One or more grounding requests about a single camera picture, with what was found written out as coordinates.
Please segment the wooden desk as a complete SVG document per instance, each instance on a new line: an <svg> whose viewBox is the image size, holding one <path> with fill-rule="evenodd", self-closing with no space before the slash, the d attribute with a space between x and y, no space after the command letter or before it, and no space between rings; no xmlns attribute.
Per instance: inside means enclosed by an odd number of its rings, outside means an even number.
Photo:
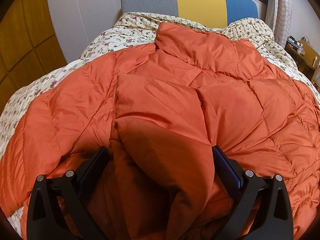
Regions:
<svg viewBox="0 0 320 240"><path fill-rule="evenodd" d="M298 70L311 81L319 92L319 53L312 48L308 38L303 36L297 40L289 36L285 50L296 62Z"/></svg>

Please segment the right floral curtain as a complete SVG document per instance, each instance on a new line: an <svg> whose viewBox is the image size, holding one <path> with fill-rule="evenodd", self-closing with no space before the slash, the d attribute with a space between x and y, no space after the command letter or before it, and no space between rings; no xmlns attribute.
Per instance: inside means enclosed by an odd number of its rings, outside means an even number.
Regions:
<svg viewBox="0 0 320 240"><path fill-rule="evenodd" d="M292 20L292 0L275 0L276 22L274 38L277 44L285 47Z"/></svg>

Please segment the grey yellow blue headboard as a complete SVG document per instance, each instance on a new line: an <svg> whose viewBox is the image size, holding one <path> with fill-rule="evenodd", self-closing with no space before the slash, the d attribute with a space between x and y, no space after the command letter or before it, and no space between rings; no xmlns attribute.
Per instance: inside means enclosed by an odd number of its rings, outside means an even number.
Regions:
<svg viewBox="0 0 320 240"><path fill-rule="evenodd" d="M145 12L175 16L208 28L224 28L243 18L258 18L252 0L121 0L123 13Z"/></svg>

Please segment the floral bed quilt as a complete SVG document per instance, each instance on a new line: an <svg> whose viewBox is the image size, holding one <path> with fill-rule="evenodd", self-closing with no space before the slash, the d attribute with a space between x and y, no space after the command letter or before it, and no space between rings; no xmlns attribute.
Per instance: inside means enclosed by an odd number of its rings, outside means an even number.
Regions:
<svg viewBox="0 0 320 240"><path fill-rule="evenodd" d="M195 30L220 33L231 40L247 38L257 48L262 57L279 67L293 79L305 83L313 92L316 100L319 100L319 92L298 70L294 59L275 42L272 30L262 20L245 18L231 23L225 28L209 29L199 23L175 16L141 12L126 13L120 17L112 28L96 37L81 54L80 59L44 75L31 84L20 88L11 96L1 113L1 155L4 155L18 122L36 97L56 87L67 75L96 57L111 51L153 42L161 22L177 23Z"/></svg>

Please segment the wooden wardrobe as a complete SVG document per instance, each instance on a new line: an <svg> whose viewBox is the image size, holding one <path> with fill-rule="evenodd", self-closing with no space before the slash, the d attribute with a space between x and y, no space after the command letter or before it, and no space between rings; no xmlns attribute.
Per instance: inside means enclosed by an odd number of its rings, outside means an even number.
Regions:
<svg viewBox="0 0 320 240"><path fill-rule="evenodd" d="M1 108L18 89L65 65L47 0L14 0L1 21Z"/></svg>

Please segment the orange quilted down jacket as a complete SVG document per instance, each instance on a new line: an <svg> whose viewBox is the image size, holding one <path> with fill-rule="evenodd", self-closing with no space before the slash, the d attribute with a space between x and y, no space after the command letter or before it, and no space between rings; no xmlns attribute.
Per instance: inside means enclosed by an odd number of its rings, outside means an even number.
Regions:
<svg viewBox="0 0 320 240"><path fill-rule="evenodd" d="M39 174L59 177L105 146L87 208L110 239L208 239L234 205L215 145L284 178L299 239L319 210L313 92L247 39L161 23L154 42L107 53L31 102L1 158L1 208L26 210Z"/></svg>

